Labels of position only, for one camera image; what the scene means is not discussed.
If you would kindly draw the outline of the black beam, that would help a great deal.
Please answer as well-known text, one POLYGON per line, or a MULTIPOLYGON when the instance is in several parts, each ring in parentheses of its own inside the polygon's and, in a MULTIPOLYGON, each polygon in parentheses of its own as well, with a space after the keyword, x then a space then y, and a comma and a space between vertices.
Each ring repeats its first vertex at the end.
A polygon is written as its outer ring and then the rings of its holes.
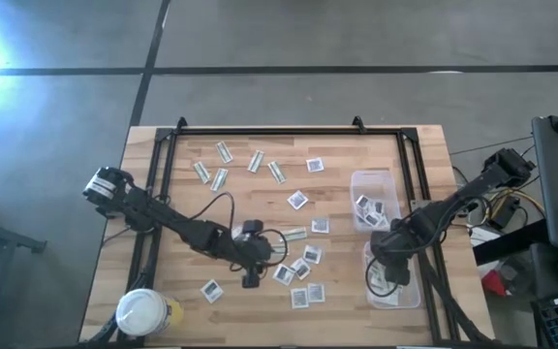
POLYGON ((541 219, 473 248, 478 266, 527 250, 534 243, 549 244, 546 220, 541 219))

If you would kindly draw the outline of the clear plastic container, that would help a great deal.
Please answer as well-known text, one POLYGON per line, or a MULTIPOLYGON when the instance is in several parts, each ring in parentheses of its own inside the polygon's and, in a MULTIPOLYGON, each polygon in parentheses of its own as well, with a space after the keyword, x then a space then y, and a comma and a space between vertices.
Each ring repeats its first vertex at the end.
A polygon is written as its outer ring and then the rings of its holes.
POLYGON ((366 285, 365 285, 365 296, 368 300, 368 302, 375 308, 378 309, 385 309, 385 310, 392 310, 392 309, 408 309, 408 308, 416 308, 419 307, 420 301, 421 301, 421 294, 420 294, 420 286, 419 286, 419 281, 416 278, 416 275, 414 273, 414 269, 415 269, 415 263, 414 260, 411 259, 408 261, 408 268, 409 271, 411 272, 411 279, 410 279, 410 283, 407 286, 400 286, 391 282, 387 281, 388 284, 388 291, 385 294, 378 294, 376 293, 370 286, 370 282, 369 282, 369 276, 368 276, 368 272, 370 270, 370 267, 375 264, 378 263, 381 267, 383 267, 384 269, 386 269, 386 267, 382 264, 380 264, 379 262, 374 262, 373 264, 371 264, 371 262, 374 260, 374 256, 371 253, 370 250, 370 242, 367 241, 362 249, 362 262, 363 262, 363 271, 366 273, 366 285), (390 294, 392 294, 395 290, 400 290, 401 291, 401 296, 400 296, 400 304, 397 307, 379 307, 376 306, 373 303, 373 298, 374 297, 379 297, 379 298, 384 298, 386 296, 389 296, 390 294))
POLYGON ((361 233, 369 233, 372 231, 382 231, 378 226, 371 227, 366 222, 363 225, 357 223, 356 208, 361 211, 362 219, 369 212, 376 212, 374 202, 380 201, 385 204, 385 216, 390 223, 393 219, 402 217, 394 177, 389 170, 378 171, 355 171, 351 176, 351 203, 353 211, 354 228, 361 233), (356 205, 359 196, 364 195, 370 199, 366 208, 356 205))

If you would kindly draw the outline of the black power box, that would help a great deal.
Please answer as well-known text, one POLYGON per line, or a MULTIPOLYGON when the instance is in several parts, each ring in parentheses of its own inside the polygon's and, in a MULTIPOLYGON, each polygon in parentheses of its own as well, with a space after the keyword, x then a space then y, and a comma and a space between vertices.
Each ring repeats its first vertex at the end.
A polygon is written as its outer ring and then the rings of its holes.
POLYGON ((487 223, 491 227, 501 230, 510 223, 519 208, 520 199, 514 196, 507 196, 494 208, 487 223))

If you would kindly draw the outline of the black metal rig frame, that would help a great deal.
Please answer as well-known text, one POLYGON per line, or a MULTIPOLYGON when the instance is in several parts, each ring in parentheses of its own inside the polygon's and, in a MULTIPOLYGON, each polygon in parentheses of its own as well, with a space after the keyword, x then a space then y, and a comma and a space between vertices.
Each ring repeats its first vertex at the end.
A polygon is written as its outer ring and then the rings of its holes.
POLYGON ((420 286, 419 307, 381 310, 365 296, 362 249, 367 236, 353 227, 349 186, 357 170, 389 170, 399 204, 407 210, 415 198, 431 192, 422 146, 424 126, 286 126, 181 127, 160 154, 154 153, 156 131, 131 129, 122 168, 138 183, 149 172, 158 187, 167 187, 171 204, 184 213, 199 213, 222 223, 261 219, 274 230, 308 225, 326 216, 331 231, 311 237, 324 253, 310 280, 325 285, 326 300, 305 309, 292 309, 290 290, 271 278, 256 289, 243 289, 239 278, 219 261, 188 249, 175 234, 164 232, 158 252, 155 287, 177 297, 185 307, 176 328, 146 339, 150 347, 245 346, 395 346, 427 345, 434 337, 457 338, 437 293, 420 286), (233 160, 224 163, 215 147, 224 142, 233 160), (264 152, 258 171, 247 171, 256 150, 264 152), (322 158, 325 169, 309 173, 306 160, 322 158), (268 163, 275 161, 286 177, 278 184, 268 163), (193 165, 210 172, 203 184, 193 165), (210 189, 217 170, 229 171, 218 192, 210 189), (287 199, 300 190, 308 199, 294 210, 287 199), (209 303, 201 287, 214 279, 224 290, 209 303))

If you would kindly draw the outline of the red object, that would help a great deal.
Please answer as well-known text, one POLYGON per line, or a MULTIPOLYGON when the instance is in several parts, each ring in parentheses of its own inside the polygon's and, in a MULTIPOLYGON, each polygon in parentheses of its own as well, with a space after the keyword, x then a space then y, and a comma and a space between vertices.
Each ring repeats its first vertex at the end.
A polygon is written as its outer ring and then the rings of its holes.
POLYGON ((505 297, 507 295, 506 287, 498 273, 497 270, 489 270, 481 278, 482 288, 499 297, 505 297))

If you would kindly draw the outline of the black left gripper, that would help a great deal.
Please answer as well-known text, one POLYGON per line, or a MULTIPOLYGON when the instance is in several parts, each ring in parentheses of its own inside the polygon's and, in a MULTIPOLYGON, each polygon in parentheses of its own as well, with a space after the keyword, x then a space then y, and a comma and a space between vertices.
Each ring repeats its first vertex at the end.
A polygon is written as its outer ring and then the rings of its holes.
POLYGON ((241 285, 244 289, 260 286, 261 274, 271 254, 271 245, 261 232, 244 233, 236 238, 231 233, 223 233, 220 237, 220 258, 242 267, 241 285))

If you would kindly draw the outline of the yellow container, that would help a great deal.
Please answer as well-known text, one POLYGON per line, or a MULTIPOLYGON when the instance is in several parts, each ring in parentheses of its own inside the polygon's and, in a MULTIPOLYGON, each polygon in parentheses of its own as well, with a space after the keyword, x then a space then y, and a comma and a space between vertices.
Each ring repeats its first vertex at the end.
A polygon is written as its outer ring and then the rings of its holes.
POLYGON ((184 310, 181 303, 175 299, 167 298, 167 319, 172 327, 176 327, 184 318, 184 310))

